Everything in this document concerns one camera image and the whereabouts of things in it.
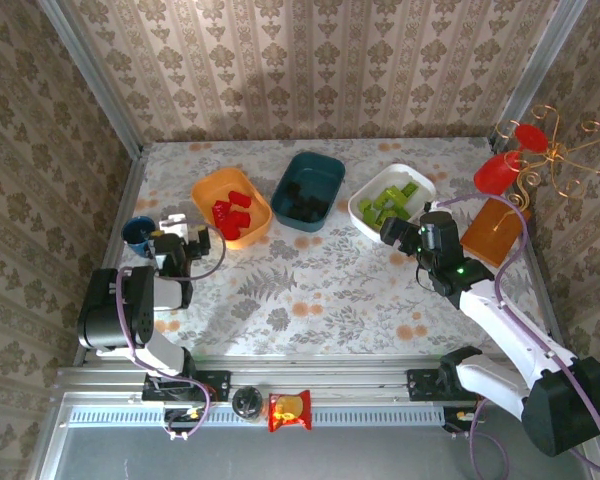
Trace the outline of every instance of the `dark teal bowl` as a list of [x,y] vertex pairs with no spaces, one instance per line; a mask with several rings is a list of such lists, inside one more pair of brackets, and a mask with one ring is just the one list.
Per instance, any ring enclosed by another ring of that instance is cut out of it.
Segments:
[[344,174],[344,164],[335,158],[312,152],[293,157],[271,198],[278,221],[303,232],[320,230]]

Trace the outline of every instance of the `snack bag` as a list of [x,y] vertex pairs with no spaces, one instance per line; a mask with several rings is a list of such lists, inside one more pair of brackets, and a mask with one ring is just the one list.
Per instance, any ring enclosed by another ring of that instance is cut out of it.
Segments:
[[309,390],[298,395],[269,394],[269,431],[299,423],[311,430],[311,394]]

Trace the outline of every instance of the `red cup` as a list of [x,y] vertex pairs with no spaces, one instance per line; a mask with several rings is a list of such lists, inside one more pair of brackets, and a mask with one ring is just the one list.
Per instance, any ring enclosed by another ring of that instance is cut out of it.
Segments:
[[491,157],[473,176],[476,188],[482,193],[502,195],[518,176],[519,158],[520,152],[515,150]]

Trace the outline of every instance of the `robotic arm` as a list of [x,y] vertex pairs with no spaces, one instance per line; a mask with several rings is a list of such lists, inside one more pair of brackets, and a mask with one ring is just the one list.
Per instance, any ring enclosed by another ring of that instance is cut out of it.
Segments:
[[569,368],[599,414],[600,363],[592,357],[578,359],[505,297],[504,303],[516,317],[550,348],[545,352],[498,302],[493,274],[478,260],[464,256],[457,225],[448,212],[427,211],[420,217],[420,225],[389,218],[380,236],[384,243],[398,243],[399,251],[415,255],[418,268],[428,272],[435,292],[478,323],[519,372],[496,364],[477,348],[465,347],[442,359],[438,382],[447,391],[467,390],[490,399],[521,420],[531,441],[549,456],[599,434],[553,357]]

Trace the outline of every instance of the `blue cup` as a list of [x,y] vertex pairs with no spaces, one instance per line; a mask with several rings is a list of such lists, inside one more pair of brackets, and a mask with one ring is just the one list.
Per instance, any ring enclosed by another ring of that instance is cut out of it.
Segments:
[[131,250],[144,258],[149,258],[149,235],[156,224],[149,217],[133,217],[122,227],[122,240]]

